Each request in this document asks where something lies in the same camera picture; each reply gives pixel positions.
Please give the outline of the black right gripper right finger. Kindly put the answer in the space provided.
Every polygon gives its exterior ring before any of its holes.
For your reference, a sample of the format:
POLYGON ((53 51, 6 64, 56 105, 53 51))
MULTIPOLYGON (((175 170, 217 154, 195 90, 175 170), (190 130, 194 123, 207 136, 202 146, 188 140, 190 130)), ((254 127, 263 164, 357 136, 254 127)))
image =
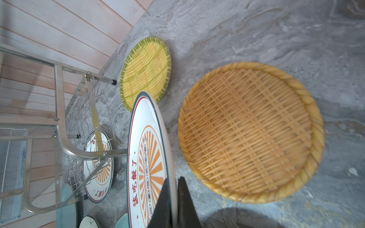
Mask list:
POLYGON ((184 177, 178 180, 178 227, 202 227, 184 177))

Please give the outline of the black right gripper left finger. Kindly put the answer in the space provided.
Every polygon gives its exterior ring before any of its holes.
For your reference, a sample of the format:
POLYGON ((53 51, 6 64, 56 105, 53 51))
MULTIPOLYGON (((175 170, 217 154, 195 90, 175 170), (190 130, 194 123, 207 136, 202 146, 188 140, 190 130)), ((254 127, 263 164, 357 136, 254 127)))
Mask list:
POLYGON ((169 180, 165 179, 148 228, 172 228, 169 180))

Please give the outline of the orange sunburst plate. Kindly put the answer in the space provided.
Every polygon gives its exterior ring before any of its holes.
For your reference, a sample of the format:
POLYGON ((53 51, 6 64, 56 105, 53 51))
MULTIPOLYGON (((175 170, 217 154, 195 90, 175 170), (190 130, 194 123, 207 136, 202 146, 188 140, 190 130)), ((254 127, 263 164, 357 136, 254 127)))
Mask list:
POLYGON ((155 99, 138 94, 131 116, 127 159, 129 226, 148 228, 165 179, 169 180, 172 228, 178 226, 176 173, 168 133, 155 99))
MULTIPOLYGON (((108 136, 101 132, 101 139, 104 150, 112 150, 112 146, 108 136)), ((95 132, 92 132, 87 139, 84 151, 94 152, 97 150, 97 139, 95 132)), ((82 172, 83 180, 85 180, 98 166, 100 160, 83 161, 82 172)), ((108 195, 111 189, 113 172, 114 172, 114 159, 108 158, 100 169, 85 185, 85 191, 88 198, 93 203, 101 203, 108 195)))

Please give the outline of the yellow green woven plate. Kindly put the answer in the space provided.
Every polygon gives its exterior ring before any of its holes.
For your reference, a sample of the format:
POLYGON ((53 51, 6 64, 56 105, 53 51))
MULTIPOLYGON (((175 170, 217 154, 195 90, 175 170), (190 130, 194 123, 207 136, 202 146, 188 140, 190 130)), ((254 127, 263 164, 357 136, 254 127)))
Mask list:
POLYGON ((159 37, 139 41, 128 54, 120 77, 120 96, 132 112, 140 92, 146 91, 159 102, 168 87, 172 60, 166 43, 159 37))

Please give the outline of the orange sunburst plate under rack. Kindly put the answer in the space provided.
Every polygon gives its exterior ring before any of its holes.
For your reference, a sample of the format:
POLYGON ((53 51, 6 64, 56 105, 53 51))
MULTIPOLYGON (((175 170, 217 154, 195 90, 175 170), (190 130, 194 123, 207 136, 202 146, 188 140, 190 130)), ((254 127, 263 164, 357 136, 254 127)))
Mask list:
MULTIPOLYGON (((101 132, 101 139, 104 150, 112 150, 112 146, 108 136, 101 132)), ((95 132, 92 132, 87 139, 84 151, 94 152, 97 150, 97 139, 95 132)), ((85 180, 98 166, 100 160, 83 161, 82 172, 83 180, 85 180)), ((88 198, 93 203, 101 203, 108 195, 111 189, 113 172, 114 172, 114 159, 108 158, 100 169, 85 185, 85 191, 88 198)))

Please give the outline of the stainless steel dish rack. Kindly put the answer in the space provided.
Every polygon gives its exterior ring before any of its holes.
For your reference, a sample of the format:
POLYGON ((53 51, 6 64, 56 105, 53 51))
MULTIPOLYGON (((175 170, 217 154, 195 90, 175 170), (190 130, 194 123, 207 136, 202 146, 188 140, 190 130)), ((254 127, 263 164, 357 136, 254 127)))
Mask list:
POLYGON ((70 66, 51 60, 48 58, 41 57, 39 55, 22 51, 18 48, 1 44, 1 53, 20 57, 22 59, 28 59, 33 62, 37 62, 43 65, 54 67, 55 70, 55 104, 56 104, 56 117, 54 120, 51 119, 40 119, 40 118, 22 118, 16 116, 1 116, 1 126, 12 126, 12 125, 23 125, 23 126, 53 126, 56 131, 53 138, 57 139, 56 151, 55 151, 55 193, 56 193, 56 203, 54 205, 39 208, 32 204, 30 201, 30 170, 31 170, 31 153, 32 153, 32 143, 35 139, 47 139, 47 135, 40 136, 2 136, 1 141, 27 141, 27 155, 25 160, 25 172, 24 172, 24 187, 22 189, 16 189, 9 192, 1 192, 1 199, 15 196, 18 194, 23 195, 23 202, 25 208, 34 214, 43 214, 50 211, 54 211, 65 207, 67 205, 77 203, 85 199, 82 195, 82 191, 85 190, 86 183, 100 170, 103 168, 106 160, 108 158, 114 158, 120 155, 126 155, 126 149, 116 149, 116 150, 104 150, 102 149, 101 132, 102 127, 98 116, 98 110, 96 107, 96 93, 93 89, 93 81, 100 81, 106 84, 115 86, 117 81, 108 77, 104 77, 98 74, 91 73, 90 71, 85 71, 80 68, 70 66), (65 106, 64 102, 64 80, 63 73, 70 72, 78 75, 82 75, 82 79, 75 90, 75 93, 70 100, 68 106, 65 106), (84 85, 87 85, 87 97, 86 104, 84 108, 80 111, 78 119, 71 121, 69 115, 72 110, 75 100, 78 98, 80 91, 84 85), (79 120, 81 116, 86 111, 90 112, 91 123, 82 124, 79 120), (85 126, 87 130, 93 129, 97 139, 97 151, 96 152, 86 152, 81 149, 80 146, 76 146, 71 143, 72 139, 81 140, 82 137, 86 135, 85 131, 76 132, 77 129, 85 126), (60 163, 59 158, 60 152, 64 152, 69 158, 73 160, 73 165, 78 165, 80 161, 92 161, 100 160, 100 165, 85 179, 83 180, 83 172, 79 167, 75 168, 76 177, 74 182, 76 184, 76 189, 72 194, 64 201, 61 202, 60 199, 60 163))

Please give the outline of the light green flower plate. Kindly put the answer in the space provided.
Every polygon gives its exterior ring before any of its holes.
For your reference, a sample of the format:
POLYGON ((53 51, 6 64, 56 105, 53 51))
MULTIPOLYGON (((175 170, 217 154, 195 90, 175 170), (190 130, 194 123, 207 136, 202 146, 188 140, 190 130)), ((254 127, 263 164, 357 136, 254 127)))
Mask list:
POLYGON ((130 228, 128 213, 125 213, 123 216, 119 218, 119 220, 115 225, 115 228, 130 228))

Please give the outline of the cream floral plate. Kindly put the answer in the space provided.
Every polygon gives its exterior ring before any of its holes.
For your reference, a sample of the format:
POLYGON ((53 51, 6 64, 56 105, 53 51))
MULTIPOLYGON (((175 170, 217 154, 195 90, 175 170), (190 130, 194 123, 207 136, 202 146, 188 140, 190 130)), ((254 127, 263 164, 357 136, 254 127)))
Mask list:
POLYGON ((85 216, 82 219, 79 228, 100 228, 100 225, 93 217, 85 216))

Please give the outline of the dark teal ceramic plate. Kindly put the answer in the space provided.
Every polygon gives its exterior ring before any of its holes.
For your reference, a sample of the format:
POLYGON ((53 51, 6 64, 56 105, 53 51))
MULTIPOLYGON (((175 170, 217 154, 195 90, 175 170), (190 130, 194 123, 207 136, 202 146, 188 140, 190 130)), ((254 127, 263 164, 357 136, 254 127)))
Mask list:
MULTIPOLYGON (((72 187, 65 183, 60 189, 60 199, 64 202, 71 194, 72 187)), ((77 209, 75 204, 70 204, 56 211, 56 228, 76 228, 77 209)))

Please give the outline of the orange woven bamboo plate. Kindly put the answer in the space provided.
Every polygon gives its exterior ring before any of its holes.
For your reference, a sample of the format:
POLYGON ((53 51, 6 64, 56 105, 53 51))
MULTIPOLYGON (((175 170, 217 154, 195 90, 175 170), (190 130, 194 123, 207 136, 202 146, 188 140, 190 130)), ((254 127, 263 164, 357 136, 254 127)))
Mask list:
POLYGON ((284 199, 316 173, 325 150, 310 92, 273 66, 219 67, 187 94, 178 120, 182 153, 201 182, 230 200, 284 199))

